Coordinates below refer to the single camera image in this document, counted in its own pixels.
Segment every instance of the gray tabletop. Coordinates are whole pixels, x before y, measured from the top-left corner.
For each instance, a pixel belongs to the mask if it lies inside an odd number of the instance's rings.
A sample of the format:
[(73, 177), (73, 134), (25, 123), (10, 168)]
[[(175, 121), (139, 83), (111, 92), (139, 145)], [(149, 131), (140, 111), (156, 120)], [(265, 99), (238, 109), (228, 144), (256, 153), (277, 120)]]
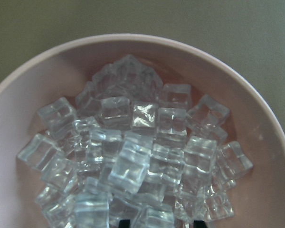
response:
[(217, 57), (257, 89), (285, 132), (285, 0), (3, 0), (0, 82), (53, 46), (108, 33), (171, 38)]

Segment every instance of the bowl rim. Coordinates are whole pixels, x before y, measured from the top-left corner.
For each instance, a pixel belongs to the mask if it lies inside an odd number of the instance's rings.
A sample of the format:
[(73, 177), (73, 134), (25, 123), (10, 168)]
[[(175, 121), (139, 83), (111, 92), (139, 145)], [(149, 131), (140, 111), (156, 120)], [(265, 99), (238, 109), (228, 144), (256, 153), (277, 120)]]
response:
[(144, 34), (132, 34), (132, 33), (117, 33), (117, 34), (105, 34), (105, 35), (96, 35), (96, 36), (89, 36), (85, 38), (80, 38), (76, 40), (72, 40), (58, 46), (52, 47), (49, 50), (38, 54), (37, 56), (33, 57), (32, 59), (28, 60), (17, 69), (15, 69), (12, 73), (10, 73), (1, 83), (0, 83), (0, 94), (18, 77), (20, 77), (25, 71), (32, 68), (34, 65), (44, 61), (52, 56), (55, 56), (61, 52), (64, 52), (69, 49), (73, 49), (79, 46), (84, 46), (87, 44), (92, 43), (104, 43), (108, 41), (139, 41), (139, 42), (149, 42), (155, 43), (160, 45), (169, 46), (172, 48), (179, 49), (181, 51), (193, 54), (201, 59), (211, 63), (212, 65), (216, 66), (220, 70), (228, 73), (236, 82), (241, 84), (246, 90), (248, 90), (251, 95), (256, 99), (258, 104), (266, 110), (270, 121), (272, 122), (275, 133), (281, 140), (283, 151), (285, 152), (285, 134), (283, 129), (276, 118), (275, 114), (267, 104), (267, 102), (263, 99), (263, 97), (259, 94), (259, 92), (245, 79), (243, 78), (238, 72), (234, 69), (229, 67), (227, 64), (222, 62), (221, 60), (213, 57), (212, 55), (190, 45), (181, 43), (176, 40), (172, 40), (169, 38), (162, 38), (158, 36), (152, 35), (144, 35)]

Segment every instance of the black object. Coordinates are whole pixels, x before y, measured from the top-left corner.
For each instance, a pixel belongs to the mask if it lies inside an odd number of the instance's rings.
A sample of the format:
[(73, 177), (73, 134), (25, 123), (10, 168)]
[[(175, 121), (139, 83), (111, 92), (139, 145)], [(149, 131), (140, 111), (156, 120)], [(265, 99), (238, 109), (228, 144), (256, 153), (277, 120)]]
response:
[(193, 227), (194, 228), (207, 228), (207, 225), (204, 221), (194, 221)]
[(130, 220), (129, 219), (120, 220), (118, 228), (130, 228)]

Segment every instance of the bowl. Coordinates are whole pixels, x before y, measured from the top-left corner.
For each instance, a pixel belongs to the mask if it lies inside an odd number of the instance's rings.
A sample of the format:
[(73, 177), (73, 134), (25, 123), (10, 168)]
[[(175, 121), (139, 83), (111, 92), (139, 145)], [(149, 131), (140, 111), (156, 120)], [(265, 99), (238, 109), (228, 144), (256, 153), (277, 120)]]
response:
[(235, 216), (217, 228), (285, 228), (285, 135), (258, 92), (211, 55), (177, 41), (136, 34), (87, 37), (54, 47), (28, 61), (0, 84), (0, 228), (47, 227), (34, 203), (39, 173), (16, 159), (43, 129), (36, 111), (76, 96), (107, 63), (133, 54), (155, 68), (165, 83), (193, 85), (193, 102), (209, 94), (231, 110), (225, 124), (253, 170), (228, 191)]

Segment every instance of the pile of clear cubes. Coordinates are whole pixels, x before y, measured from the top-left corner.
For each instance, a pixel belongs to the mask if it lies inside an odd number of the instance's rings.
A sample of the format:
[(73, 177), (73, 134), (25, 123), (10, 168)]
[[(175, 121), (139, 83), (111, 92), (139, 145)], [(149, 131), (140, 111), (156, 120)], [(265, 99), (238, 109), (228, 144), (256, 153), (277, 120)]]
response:
[(229, 109), (191, 85), (163, 84), (127, 55), (76, 97), (38, 110), (46, 131), (18, 154), (41, 172), (51, 228), (188, 228), (234, 215), (226, 190), (251, 168), (220, 126)]

